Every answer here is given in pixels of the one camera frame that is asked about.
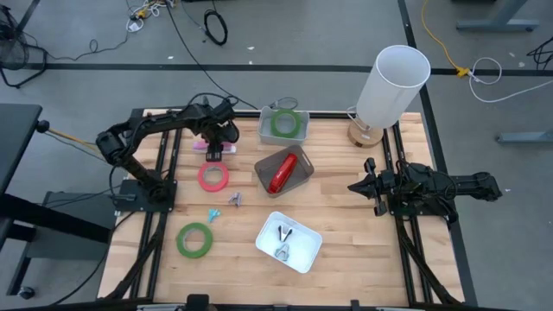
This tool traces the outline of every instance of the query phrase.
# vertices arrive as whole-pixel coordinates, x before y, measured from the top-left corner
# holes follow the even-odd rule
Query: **red tape roll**
[[[204,174],[209,169],[220,170],[221,173],[223,173],[223,178],[221,178],[221,181],[216,184],[208,183],[204,179]],[[221,162],[205,162],[198,171],[198,182],[204,190],[208,192],[218,192],[222,188],[226,187],[226,184],[228,184],[228,169],[226,169],[225,164]]]

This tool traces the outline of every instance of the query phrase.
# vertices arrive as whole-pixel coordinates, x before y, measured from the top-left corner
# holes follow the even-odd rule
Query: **wooden lamp base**
[[[356,121],[363,125],[363,122],[358,118]],[[354,145],[360,148],[370,148],[380,143],[384,135],[384,130],[368,126],[367,128],[367,130],[362,130],[355,122],[351,122],[347,129],[347,137]]]

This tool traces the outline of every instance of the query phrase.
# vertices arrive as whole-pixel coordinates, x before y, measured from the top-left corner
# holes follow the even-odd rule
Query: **white lamp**
[[[399,120],[429,76],[429,60],[417,49],[396,45],[380,51],[357,105],[347,109],[352,143],[369,148],[380,142],[383,129]],[[350,115],[354,108],[356,118]]]

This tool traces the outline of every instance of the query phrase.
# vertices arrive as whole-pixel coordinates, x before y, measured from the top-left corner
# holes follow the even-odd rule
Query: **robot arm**
[[[140,142],[150,134],[187,128],[195,135],[200,134],[208,143],[206,160],[220,162],[222,143],[235,143],[239,138],[238,128],[232,122],[233,119],[234,110],[227,99],[215,108],[204,99],[203,104],[187,105],[180,111],[131,117],[126,122],[113,125],[99,133],[96,145],[108,163],[126,169],[140,181],[149,194],[149,200],[163,201],[167,197],[167,187],[163,178],[155,170],[146,169],[133,156]]]
[[[470,195],[476,200],[495,201],[502,195],[495,178],[485,172],[450,176],[420,163],[398,162],[397,174],[386,169],[376,176],[375,168],[374,159],[367,159],[365,179],[347,188],[368,199],[375,199],[376,216],[387,212],[385,203],[380,199],[382,194],[391,196],[390,210],[395,215],[448,216],[450,223],[456,221],[456,212],[449,204],[455,196]]]

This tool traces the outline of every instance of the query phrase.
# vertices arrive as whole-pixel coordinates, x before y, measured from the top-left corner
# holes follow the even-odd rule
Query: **gray floor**
[[[30,0],[1,3],[11,6],[19,20]],[[197,20],[209,7],[204,2],[186,5]],[[427,24],[450,47],[452,57],[461,66],[470,67],[477,58],[489,56],[504,68],[519,68],[523,62],[524,69],[533,69],[533,62],[524,55],[550,38],[553,3],[534,0],[520,11],[521,18],[541,20],[542,27],[533,33],[455,30],[457,19],[485,16],[491,5],[430,1]],[[407,0],[407,6],[419,49],[429,57],[432,67],[449,68],[440,47],[422,29],[422,1]],[[223,48],[203,43],[205,38],[183,12],[174,13],[185,40],[202,63],[370,66],[382,48],[406,43],[395,1],[229,0],[219,1],[218,9],[230,30],[229,43]],[[121,41],[125,11],[123,0],[42,0],[25,31],[52,54],[75,56],[86,52],[92,38],[101,48]],[[87,56],[79,62],[193,63],[163,10],[119,50]],[[10,73],[10,77],[19,79],[29,73],[19,71]],[[258,106],[294,96],[302,109],[336,111],[356,102],[367,73],[214,72],[212,76],[226,89]],[[499,98],[545,80],[503,78],[496,86],[477,87],[476,91],[483,98]],[[553,173],[553,147],[501,146],[494,137],[501,131],[550,130],[553,86],[497,104],[477,101],[466,79],[433,76],[428,88],[449,172],[489,171],[504,190],[505,196],[497,203],[457,200],[480,305],[549,309],[553,211],[548,192],[553,185],[548,177]],[[21,90],[0,85],[0,102],[40,104],[44,107],[41,117],[55,129],[92,140],[101,130],[125,120],[132,108],[180,105],[197,92],[216,91],[201,72],[51,70]],[[419,98],[409,110],[422,110]],[[9,191],[32,201],[40,201],[48,190],[101,191],[107,187],[108,172],[102,162],[50,137],[35,135]],[[8,286],[21,250],[21,244],[10,241],[0,253],[0,292]],[[55,301],[71,291],[94,266],[94,262],[33,262],[24,283],[37,288],[37,297],[29,301],[3,298],[0,308]],[[99,274],[72,301],[93,299],[98,285]]]

